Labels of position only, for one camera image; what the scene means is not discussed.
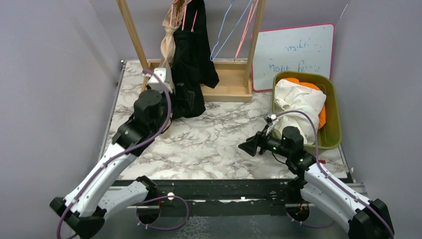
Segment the beige shorts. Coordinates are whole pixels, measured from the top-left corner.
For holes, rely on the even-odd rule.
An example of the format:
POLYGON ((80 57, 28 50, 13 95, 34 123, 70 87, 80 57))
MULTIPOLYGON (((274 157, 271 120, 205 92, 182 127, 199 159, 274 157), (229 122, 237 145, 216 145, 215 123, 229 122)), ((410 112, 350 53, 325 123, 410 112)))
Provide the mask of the beige shorts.
MULTIPOLYGON (((183 8, 186 5, 186 1, 183 0, 183 4, 180 9, 179 13, 179 19, 178 19, 178 25, 176 27, 172 27, 169 25, 169 18, 170 18, 170 9, 168 10, 163 22, 162 26, 165 30, 165 36, 164 39, 161 42, 160 50, 161 50, 161 61, 160 61, 160 67, 167 68, 171 72, 171 66, 173 64, 175 51, 176 51, 176 44, 174 40, 174 32, 180 27, 182 23, 182 16, 184 14, 183 8)), ((172 73, 171 73, 171 83, 174 86, 173 79, 172 79, 172 73)))

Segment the pink hanger of black shorts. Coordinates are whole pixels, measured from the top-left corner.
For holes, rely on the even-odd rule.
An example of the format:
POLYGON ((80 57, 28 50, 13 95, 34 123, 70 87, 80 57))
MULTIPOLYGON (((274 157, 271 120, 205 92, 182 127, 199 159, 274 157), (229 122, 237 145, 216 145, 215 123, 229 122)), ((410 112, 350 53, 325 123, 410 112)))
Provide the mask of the pink hanger of black shorts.
POLYGON ((187 32, 195 31, 195 24, 198 16, 198 7, 192 3, 194 0, 187 0, 181 24, 181 30, 187 32))

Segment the blue wire hanger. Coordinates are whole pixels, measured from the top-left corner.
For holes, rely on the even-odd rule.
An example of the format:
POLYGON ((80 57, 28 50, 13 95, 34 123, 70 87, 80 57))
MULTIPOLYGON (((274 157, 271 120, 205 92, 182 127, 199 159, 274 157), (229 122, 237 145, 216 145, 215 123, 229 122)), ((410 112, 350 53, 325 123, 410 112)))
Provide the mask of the blue wire hanger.
POLYGON ((252 0, 229 0, 227 2, 214 43, 211 45, 211 61, 216 61, 224 55, 231 46, 231 42, 237 39, 238 43, 232 50, 233 58, 235 57, 251 3, 252 0))

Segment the pink wire hanger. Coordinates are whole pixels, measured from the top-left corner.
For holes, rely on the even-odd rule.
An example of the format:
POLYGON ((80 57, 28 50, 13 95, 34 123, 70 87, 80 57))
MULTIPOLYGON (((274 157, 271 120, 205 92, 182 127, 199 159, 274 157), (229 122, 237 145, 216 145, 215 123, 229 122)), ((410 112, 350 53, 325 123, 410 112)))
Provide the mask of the pink wire hanger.
POLYGON ((240 53, 240 51, 242 49, 243 43, 244 43, 245 38, 246 38, 246 34, 247 34, 248 29, 249 29, 249 27, 251 25, 252 19, 253 19, 254 15, 255 15, 255 12, 256 12, 258 3, 259 3, 259 0, 253 0, 252 3, 251 3, 251 7, 250 7, 249 14, 248 14, 248 17, 247 17, 247 20, 246 20, 246 23, 245 23, 243 34, 242 34, 241 40, 239 42, 239 45, 238 45, 238 48, 237 48, 235 57, 234 57, 234 62, 237 61, 237 58, 239 56, 239 53, 240 53))

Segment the white shorts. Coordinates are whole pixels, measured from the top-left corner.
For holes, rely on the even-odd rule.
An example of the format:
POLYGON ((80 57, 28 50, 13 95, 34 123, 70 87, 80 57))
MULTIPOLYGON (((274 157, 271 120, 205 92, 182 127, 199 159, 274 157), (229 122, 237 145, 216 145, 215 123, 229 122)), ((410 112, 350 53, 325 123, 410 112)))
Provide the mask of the white shorts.
POLYGON ((318 130, 318 115, 325 100, 326 95, 322 91, 281 79, 275 86, 275 114, 297 110, 308 115, 312 122, 309 122, 306 116, 300 113, 285 114, 275 124, 273 134, 276 137, 281 137, 283 128, 294 126, 299 129, 300 134, 304 137, 304 144, 314 144, 316 137, 313 127, 318 130))

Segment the olive green plastic bin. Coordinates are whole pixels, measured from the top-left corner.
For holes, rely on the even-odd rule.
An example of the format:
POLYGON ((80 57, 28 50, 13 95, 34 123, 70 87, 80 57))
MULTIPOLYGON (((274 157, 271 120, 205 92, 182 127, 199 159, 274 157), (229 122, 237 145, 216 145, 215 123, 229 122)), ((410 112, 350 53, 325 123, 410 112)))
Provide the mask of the olive green plastic bin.
POLYGON ((324 103, 326 124, 317 132, 318 149, 325 151, 338 147, 342 141, 342 131, 337 95, 332 81, 319 74, 284 71, 276 74, 273 79, 273 86, 276 86, 283 78, 295 78, 300 82, 314 84, 326 95, 324 103))

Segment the pink framed whiteboard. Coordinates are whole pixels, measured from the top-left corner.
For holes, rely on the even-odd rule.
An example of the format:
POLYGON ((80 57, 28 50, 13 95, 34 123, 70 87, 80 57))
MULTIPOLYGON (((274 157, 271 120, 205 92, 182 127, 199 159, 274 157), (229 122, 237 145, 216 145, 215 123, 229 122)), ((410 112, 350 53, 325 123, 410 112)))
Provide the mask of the pink framed whiteboard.
POLYGON ((334 32, 332 23, 259 31, 252 63, 253 90, 271 90, 274 77, 284 71, 329 78, 334 32))

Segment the black shorts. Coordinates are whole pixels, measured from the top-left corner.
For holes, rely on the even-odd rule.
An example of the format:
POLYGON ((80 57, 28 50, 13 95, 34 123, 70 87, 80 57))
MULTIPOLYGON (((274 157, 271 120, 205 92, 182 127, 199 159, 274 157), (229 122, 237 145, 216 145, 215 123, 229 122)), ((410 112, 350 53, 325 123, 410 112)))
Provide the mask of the black shorts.
POLYGON ((176 51, 171 73, 175 86, 185 86, 195 92, 194 107, 188 114, 173 114, 174 120, 200 116, 206 110, 201 85, 213 89, 219 83, 214 63, 210 60, 205 2, 195 0, 192 3, 198 7, 195 31, 182 31, 180 26, 174 32, 176 51))

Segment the wooden clothes rack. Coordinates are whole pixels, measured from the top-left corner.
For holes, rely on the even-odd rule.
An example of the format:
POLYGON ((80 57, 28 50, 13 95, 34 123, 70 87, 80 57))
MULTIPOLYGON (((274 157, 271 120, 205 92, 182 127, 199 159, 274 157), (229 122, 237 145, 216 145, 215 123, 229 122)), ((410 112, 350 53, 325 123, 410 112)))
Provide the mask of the wooden clothes rack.
MULTIPOLYGON (((252 11, 255 22, 247 62, 217 61, 215 67, 220 83, 213 89, 207 86, 201 86, 206 102, 250 102, 252 100, 252 63, 265 4, 266 2, 264 0, 258 0, 256 7, 252 11)), ((149 68, 150 66, 157 67, 158 61, 148 62, 146 59, 127 2, 125 0, 118 0, 117 5, 141 66, 143 68, 149 68)))

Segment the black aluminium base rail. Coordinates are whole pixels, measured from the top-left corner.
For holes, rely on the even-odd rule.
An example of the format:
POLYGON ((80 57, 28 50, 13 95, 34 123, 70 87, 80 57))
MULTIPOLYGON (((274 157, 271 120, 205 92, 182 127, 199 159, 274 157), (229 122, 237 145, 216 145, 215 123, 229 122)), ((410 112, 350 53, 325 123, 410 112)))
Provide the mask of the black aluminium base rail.
POLYGON ((219 216, 283 216, 286 204, 297 204, 301 195, 294 180, 150 180, 146 176, 133 182, 114 182, 95 206, 95 217, 110 216, 116 202, 111 199, 117 189, 138 189, 147 192, 145 197, 135 196, 133 203, 123 208, 137 207, 142 220, 162 217, 219 217, 219 216))

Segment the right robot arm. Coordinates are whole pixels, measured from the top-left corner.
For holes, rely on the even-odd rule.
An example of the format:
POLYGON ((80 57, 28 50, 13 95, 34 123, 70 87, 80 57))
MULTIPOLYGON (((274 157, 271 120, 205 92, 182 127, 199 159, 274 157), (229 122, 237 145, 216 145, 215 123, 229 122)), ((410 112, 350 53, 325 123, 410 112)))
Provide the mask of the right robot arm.
POLYGON ((258 131, 238 145, 250 156, 270 151, 286 158, 285 164, 296 175, 287 189, 295 203, 302 199, 330 216, 350 239, 392 239, 394 230, 387 205, 371 200, 334 177, 304 148, 304 139, 296 127, 283 129, 281 138, 258 131))

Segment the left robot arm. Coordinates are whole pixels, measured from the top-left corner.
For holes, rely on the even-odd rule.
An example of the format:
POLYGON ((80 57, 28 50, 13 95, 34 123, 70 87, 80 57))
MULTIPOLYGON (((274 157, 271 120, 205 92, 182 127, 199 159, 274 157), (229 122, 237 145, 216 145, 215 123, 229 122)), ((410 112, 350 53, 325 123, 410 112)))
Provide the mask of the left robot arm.
POLYGON ((117 177, 159 136, 170 120, 171 98, 169 90, 153 89, 142 92, 134 103, 134 112, 112 138, 101 160, 88 176, 64 198, 56 197, 50 208, 60 217, 56 238, 61 238, 66 223, 74 232, 71 236, 91 239, 105 222, 135 204, 151 207, 145 212, 159 214, 160 203, 165 199, 186 200, 174 194, 159 196, 158 186, 147 176, 135 179, 128 186, 114 192, 109 188, 117 177))

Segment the orange shorts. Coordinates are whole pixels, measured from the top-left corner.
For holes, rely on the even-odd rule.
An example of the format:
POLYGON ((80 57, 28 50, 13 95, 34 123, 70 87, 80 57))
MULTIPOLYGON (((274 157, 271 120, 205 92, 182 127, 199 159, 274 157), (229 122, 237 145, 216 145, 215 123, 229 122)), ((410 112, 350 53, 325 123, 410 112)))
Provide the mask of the orange shorts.
MULTIPOLYGON (((283 78, 283 80, 292 82, 294 84, 302 85, 304 87, 308 87, 308 88, 311 88, 311 89, 314 89, 314 90, 321 91, 321 89, 318 86, 316 86, 316 85, 314 85, 312 83, 308 83, 308 82, 300 82, 296 78, 283 78)), ((323 105, 322 109, 320 110, 319 115, 318 115, 318 119, 319 119, 318 129, 321 129, 326 124, 326 109, 325 109, 325 105, 323 105)))

